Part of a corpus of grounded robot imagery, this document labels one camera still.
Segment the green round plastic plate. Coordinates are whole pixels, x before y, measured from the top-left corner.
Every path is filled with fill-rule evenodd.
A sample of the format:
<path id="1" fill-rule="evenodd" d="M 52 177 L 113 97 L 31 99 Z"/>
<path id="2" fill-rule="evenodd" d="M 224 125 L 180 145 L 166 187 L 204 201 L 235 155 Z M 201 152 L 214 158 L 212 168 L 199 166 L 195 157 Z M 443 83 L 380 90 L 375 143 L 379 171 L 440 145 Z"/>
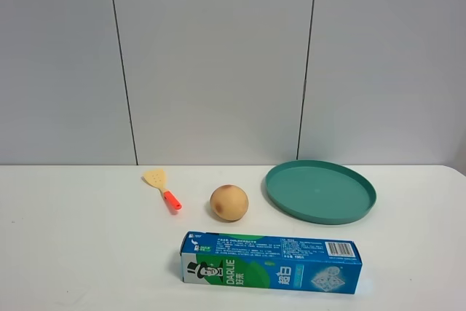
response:
<path id="1" fill-rule="evenodd" d="M 284 213 L 323 225 L 359 221 L 377 199 L 374 186 L 361 174 L 318 160 L 294 160 L 273 167 L 264 178 L 264 189 Z"/>

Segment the blue Darlie toothpaste box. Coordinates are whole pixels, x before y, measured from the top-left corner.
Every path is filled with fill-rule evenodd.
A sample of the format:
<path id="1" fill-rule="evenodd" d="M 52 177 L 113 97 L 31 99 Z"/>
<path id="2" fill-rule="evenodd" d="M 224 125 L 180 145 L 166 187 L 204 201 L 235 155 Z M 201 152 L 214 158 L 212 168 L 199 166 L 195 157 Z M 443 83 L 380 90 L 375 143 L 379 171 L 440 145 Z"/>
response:
<path id="1" fill-rule="evenodd" d="M 187 232 L 182 280 L 214 286 L 354 294 L 363 262 L 352 241 Z"/>

